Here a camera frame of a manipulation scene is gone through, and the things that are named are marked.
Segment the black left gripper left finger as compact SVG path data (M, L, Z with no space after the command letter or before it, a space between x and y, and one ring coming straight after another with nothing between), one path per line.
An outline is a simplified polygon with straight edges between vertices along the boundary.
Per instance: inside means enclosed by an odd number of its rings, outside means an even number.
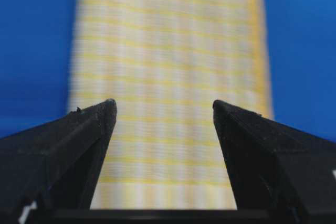
M116 118L107 99L1 138L1 223L18 223L32 203L88 211Z

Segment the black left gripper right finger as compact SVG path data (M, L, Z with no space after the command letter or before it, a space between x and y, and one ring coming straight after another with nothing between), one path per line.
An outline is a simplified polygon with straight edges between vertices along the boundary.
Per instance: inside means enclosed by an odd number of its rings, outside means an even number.
M243 223L335 223L335 143L216 100L213 120Z

